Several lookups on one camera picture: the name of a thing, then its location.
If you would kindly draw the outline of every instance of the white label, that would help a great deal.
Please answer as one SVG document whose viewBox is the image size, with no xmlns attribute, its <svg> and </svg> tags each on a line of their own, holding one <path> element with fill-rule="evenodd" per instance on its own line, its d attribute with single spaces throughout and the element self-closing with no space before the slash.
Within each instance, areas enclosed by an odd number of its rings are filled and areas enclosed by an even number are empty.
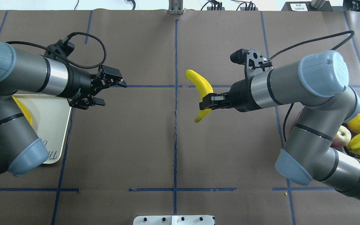
<svg viewBox="0 0 360 225">
<path fill-rule="evenodd" d="M 307 11 L 307 7 L 305 3 L 297 3 L 297 4 L 290 4 L 292 11 Z"/>
</svg>

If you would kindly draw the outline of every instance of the apple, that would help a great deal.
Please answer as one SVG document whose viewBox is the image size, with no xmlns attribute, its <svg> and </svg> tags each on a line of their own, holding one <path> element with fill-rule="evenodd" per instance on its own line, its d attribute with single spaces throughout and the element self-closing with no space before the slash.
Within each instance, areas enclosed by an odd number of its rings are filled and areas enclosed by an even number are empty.
<svg viewBox="0 0 360 225">
<path fill-rule="evenodd" d="M 351 141 L 351 132 L 344 126 L 341 126 L 330 147 L 340 148 L 347 145 Z"/>
</svg>

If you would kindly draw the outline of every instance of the white mounting plate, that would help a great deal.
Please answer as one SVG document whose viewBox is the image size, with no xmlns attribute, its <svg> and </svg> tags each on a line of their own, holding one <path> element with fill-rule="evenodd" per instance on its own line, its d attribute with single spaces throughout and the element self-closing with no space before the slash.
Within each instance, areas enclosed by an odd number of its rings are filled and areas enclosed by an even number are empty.
<svg viewBox="0 0 360 225">
<path fill-rule="evenodd" d="M 70 117 L 68 101 L 43 94 L 14 94 L 30 111 L 33 129 L 43 140 L 49 158 L 44 164 L 59 160 L 65 144 L 66 129 Z"/>
<path fill-rule="evenodd" d="M 215 225 L 215 220 L 209 215 L 137 216 L 133 225 Z"/>
</svg>

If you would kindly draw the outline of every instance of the white tray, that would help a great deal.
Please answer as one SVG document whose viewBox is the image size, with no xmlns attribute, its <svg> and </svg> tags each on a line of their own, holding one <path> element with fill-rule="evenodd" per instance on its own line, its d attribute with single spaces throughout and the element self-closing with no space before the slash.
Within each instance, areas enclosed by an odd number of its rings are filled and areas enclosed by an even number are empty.
<svg viewBox="0 0 360 225">
<path fill-rule="evenodd" d="M 66 129 L 72 110 L 65 98 L 43 94 L 14 94 L 30 111 L 33 129 L 49 153 L 44 164 L 59 160 L 65 144 Z"/>
</svg>

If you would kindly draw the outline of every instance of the metal bracket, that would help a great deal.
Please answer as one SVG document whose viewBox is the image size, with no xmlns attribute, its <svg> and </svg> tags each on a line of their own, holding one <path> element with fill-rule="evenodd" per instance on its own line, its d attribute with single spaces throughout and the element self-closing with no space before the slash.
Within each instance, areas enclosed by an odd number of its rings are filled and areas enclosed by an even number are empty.
<svg viewBox="0 0 360 225">
<path fill-rule="evenodd" d="M 133 225 L 215 225 L 209 215 L 137 216 Z"/>
<path fill-rule="evenodd" d="M 169 0 L 169 14 L 183 14 L 183 0 Z"/>
</svg>

